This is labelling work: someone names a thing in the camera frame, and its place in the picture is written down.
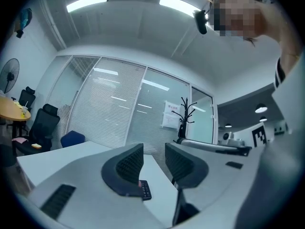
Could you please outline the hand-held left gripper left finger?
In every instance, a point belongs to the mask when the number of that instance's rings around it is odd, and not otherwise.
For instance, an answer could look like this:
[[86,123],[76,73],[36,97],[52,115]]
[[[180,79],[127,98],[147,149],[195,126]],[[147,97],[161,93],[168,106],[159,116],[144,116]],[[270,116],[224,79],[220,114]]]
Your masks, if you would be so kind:
[[141,144],[75,159],[30,193],[29,200],[69,229],[166,229],[172,184]]

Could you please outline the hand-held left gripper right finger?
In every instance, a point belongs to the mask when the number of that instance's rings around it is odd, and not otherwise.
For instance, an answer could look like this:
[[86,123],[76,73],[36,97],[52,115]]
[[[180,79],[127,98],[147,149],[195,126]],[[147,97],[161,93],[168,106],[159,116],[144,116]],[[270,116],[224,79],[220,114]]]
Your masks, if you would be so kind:
[[263,150],[257,147],[248,156],[236,156],[165,144],[166,165],[178,186],[173,226],[233,229]]

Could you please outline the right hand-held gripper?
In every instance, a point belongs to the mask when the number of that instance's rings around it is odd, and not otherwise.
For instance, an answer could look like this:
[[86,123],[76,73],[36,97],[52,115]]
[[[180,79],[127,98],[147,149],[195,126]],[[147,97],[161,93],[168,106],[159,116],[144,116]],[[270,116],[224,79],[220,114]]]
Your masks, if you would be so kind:
[[267,138],[264,124],[256,124],[246,129],[229,132],[223,135],[220,145],[214,145],[186,138],[178,138],[175,143],[199,150],[218,152],[221,154],[248,156],[252,149],[265,147]]

